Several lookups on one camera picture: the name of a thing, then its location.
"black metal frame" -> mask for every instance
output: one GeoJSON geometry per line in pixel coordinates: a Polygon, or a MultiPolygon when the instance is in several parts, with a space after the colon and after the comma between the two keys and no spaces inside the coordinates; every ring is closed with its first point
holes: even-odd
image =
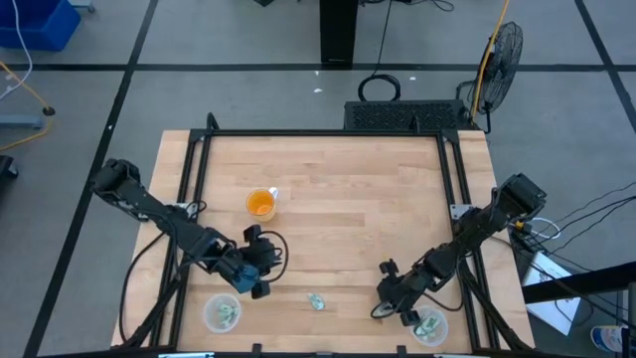
{"type": "MultiPolygon", "coordinates": [[[[197,172],[196,184],[194,189],[194,201],[201,200],[203,195],[203,184],[208,169],[208,158],[210,149],[212,146],[212,138],[214,136],[412,136],[412,137],[429,137],[435,138],[437,143],[437,149],[439,154],[440,171],[442,180],[444,183],[444,191],[446,196],[446,204],[448,208],[449,225],[451,226],[454,219],[450,212],[450,206],[455,204],[455,197],[453,193],[453,186],[450,176],[450,169],[448,166],[448,157],[446,153],[446,141],[451,144],[453,150],[453,158],[457,169],[457,176],[459,181],[459,189],[461,192],[462,202],[464,204],[470,204],[470,193],[468,189],[468,181],[466,179],[466,172],[464,168],[463,158],[461,154],[461,148],[459,145],[459,136],[456,130],[441,130],[441,131],[425,131],[415,128],[414,130],[323,130],[323,129],[309,129],[309,130],[295,130],[295,129],[273,129],[273,130],[237,130],[237,129],[219,129],[214,117],[209,114],[208,127],[205,129],[191,129],[188,138],[188,147],[186,149],[186,156],[184,161],[184,167],[182,171],[181,181],[179,185],[178,201],[186,201],[187,189],[192,173],[194,153],[196,146],[200,141],[203,142],[203,148],[201,158],[199,161],[199,168],[197,172]]],[[[167,282],[169,281],[169,273],[172,270],[174,264],[174,250],[171,250],[176,243],[174,240],[170,240],[169,249],[167,250],[166,260],[164,263],[163,274],[161,277],[161,285],[159,294],[166,290],[167,282]]],[[[488,283],[486,280],[485,268],[481,252],[477,250],[473,253],[475,258],[474,266],[476,277],[479,281],[480,287],[488,295],[488,283]]],[[[161,327],[163,323],[163,316],[158,319],[157,323],[152,329],[150,336],[150,346],[144,348],[133,349],[113,349],[109,351],[98,352],[84,352],[76,354],[64,354],[56,356],[46,357],[157,357],[158,354],[178,353],[177,345],[179,339],[179,333],[181,330],[181,319],[183,316],[183,308],[185,303],[185,294],[188,280],[188,272],[182,273],[183,284],[179,288],[176,300],[175,300],[175,312],[170,326],[168,345],[159,345],[161,336],[161,327]]],[[[477,326],[477,317],[475,316],[475,310],[473,306],[472,293],[468,286],[460,280],[460,288],[462,299],[465,305],[466,321],[468,325],[469,339],[473,354],[488,354],[492,357],[501,356],[532,356],[543,357],[549,356],[538,352],[519,352],[500,350],[499,339],[497,330],[488,316],[485,316],[487,333],[489,338],[489,348],[484,348],[480,344],[479,340],[479,328],[477,326]]],[[[235,357],[270,357],[270,358],[295,358],[295,357],[307,357],[307,356],[338,356],[341,358],[352,357],[375,357],[375,358],[417,358],[417,357],[433,357],[433,354],[412,354],[407,353],[404,346],[398,346],[396,353],[382,353],[382,354],[368,354],[368,353],[262,353],[262,346],[259,343],[254,343],[251,352],[214,352],[214,357],[221,358],[235,358],[235,357]]]]}

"plastic cup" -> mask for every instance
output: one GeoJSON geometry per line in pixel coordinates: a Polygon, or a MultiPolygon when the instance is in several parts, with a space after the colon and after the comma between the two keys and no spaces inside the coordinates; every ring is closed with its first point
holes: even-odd
{"type": "Polygon", "coordinates": [[[278,189],[258,189],[247,196],[247,211],[260,222],[268,222],[276,213],[278,189]]]}
{"type": "Polygon", "coordinates": [[[204,306],[203,321],[212,332],[227,333],[239,322],[240,313],[240,302],[236,297],[219,293],[213,295],[204,306]]]}
{"type": "Polygon", "coordinates": [[[448,321],[446,320],[444,313],[439,309],[428,305],[420,306],[415,310],[417,311],[417,314],[419,314],[421,321],[415,326],[408,328],[410,334],[412,334],[419,343],[428,347],[436,347],[442,344],[444,340],[446,340],[446,336],[448,336],[448,321]],[[415,329],[421,324],[421,322],[426,322],[428,318],[437,319],[438,322],[435,328],[432,329],[432,334],[429,333],[426,338],[415,334],[415,329]]]}

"white paper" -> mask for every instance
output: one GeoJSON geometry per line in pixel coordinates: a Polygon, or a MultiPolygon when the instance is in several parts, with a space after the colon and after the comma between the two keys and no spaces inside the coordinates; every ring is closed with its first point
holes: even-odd
{"type": "MultiPolygon", "coordinates": [[[[571,275],[571,273],[569,273],[559,265],[555,264],[555,262],[550,260],[542,253],[535,254],[535,257],[533,258],[533,265],[556,278],[567,277],[571,275]]],[[[531,266],[528,269],[528,272],[526,272],[523,286],[550,280],[552,279],[549,276],[539,272],[531,266]]],[[[571,322],[574,320],[574,316],[576,315],[576,310],[578,309],[579,303],[580,298],[574,297],[568,299],[559,299],[556,302],[558,308],[555,306],[554,301],[546,301],[541,303],[526,304],[526,309],[528,310],[528,312],[530,312],[543,322],[554,327],[557,331],[561,332],[564,335],[568,335],[569,330],[572,326],[571,322]]]]}

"wooden tabletop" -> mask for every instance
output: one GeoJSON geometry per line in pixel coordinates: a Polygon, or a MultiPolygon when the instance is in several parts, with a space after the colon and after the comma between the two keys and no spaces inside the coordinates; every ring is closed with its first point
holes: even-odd
{"type": "MultiPolygon", "coordinates": [[[[187,138],[188,131],[163,134],[149,190],[166,203],[177,197],[187,138]]],[[[496,183],[484,134],[460,132],[460,139],[473,203],[485,206],[496,183]]],[[[452,151],[447,149],[455,196],[461,202],[452,151]]],[[[245,210],[247,194],[271,186],[279,190],[277,213],[263,228],[287,240],[286,274],[272,284],[270,296],[252,300],[249,294],[236,294],[218,275],[191,269],[180,350],[250,351],[253,343],[261,343],[265,352],[391,353],[397,345],[412,353],[470,352],[463,309],[444,311],[448,337],[432,348],[415,341],[397,315],[370,318],[383,277],[380,262],[392,258],[406,272],[428,249],[451,240],[434,138],[214,137],[203,191],[208,210],[199,223],[242,243],[242,231],[254,224],[245,210]],[[202,312],[207,300],[220,292],[238,297],[242,316],[231,332],[213,334],[202,312]],[[324,310],[312,308],[309,293],[323,297],[324,310]]],[[[135,253],[157,233],[153,224],[141,225],[135,253]]],[[[271,240],[279,246],[277,238],[271,240]]],[[[128,335],[155,302],[166,246],[164,240],[153,248],[131,276],[124,319],[128,335]]],[[[519,336],[534,345],[510,248],[488,241],[482,252],[494,304],[519,336]]],[[[459,305],[457,280],[434,296],[448,306],[459,305]]],[[[420,304],[435,306],[425,297],[420,304]]],[[[475,306],[483,328],[481,308],[475,306]]],[[[170,306],[162,342],[167,342],[172,312],[170,306]]],[[[485,329],[480,329],[480,336],[487,346],[485,329]]],[[[116,343],[118,334],[113,337],[116,343]]]]}

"clear plastic cup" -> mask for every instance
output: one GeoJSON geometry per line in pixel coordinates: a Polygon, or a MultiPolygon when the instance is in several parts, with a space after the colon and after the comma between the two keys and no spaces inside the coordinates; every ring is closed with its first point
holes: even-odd
{"type": "Polygon", "coordinates": [[[444,340],[446,340],[446,336],[448,336],[448,321],[444,313],[428,305],[422,305],[415,308],[415,310],[421,320],[420,323],[408,328],[410,334],[412,334],[419,343],[428,347],[436,347],[442,344],[444,340]],[[434,327],[430,329],[423,329],[422,327],[422,330],[427,331],[425,335],[415,334],[415,330],[422,323],[424,323],[424,326],[427,323],[434,323],[434,327]]]}
{"type": "Polygon", "coordinates": [[[214,333],[230,332],[239,322],[240,302],[229,293],[213,295],[203,308],[203,321],[214,333]]]}

